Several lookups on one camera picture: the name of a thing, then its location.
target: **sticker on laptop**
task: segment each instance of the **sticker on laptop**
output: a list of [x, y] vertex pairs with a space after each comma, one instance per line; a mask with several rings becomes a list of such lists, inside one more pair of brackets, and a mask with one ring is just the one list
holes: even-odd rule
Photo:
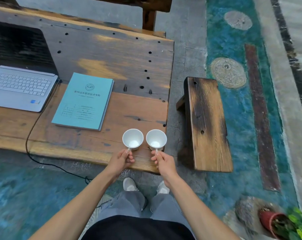
[[41, 102], [41, 101], [39, 101], [39, 100], [34, 100], [34, 99], [33, 99], [33, 100], [31, 100], [30, 103], [31, 103], [31, 104], [39, 104], [40, 102]]

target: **laptop keyboard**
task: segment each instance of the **laptop keyboard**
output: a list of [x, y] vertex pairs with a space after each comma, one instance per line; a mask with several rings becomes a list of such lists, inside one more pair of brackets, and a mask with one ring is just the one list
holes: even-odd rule
[[47, 78], [14, 76], [0, 73], [1, 90], [44, 96], [50, 84], [51, 81]]

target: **forearm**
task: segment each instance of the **forearm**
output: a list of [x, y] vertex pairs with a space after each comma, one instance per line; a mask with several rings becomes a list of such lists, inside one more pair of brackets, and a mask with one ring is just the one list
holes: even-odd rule
[[30, 240], [78, 239], [114, 175], [103, 170], [73, 200], [45, 223]]
[[183, 214], [198, 240], [239, 240], [178, 175], [169, 181]]

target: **blue notebook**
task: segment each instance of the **blue notebook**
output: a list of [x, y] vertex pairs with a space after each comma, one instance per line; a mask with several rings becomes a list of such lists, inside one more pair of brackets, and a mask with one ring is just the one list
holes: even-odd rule
[[73, 73], [52, 123], [101, 130], [114, 81]]

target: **laptop screen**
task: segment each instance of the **laptop screen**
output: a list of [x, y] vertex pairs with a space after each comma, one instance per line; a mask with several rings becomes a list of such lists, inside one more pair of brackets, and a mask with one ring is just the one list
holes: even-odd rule
[[2, 22], [0, 65], [58, 74], [40, 29]]

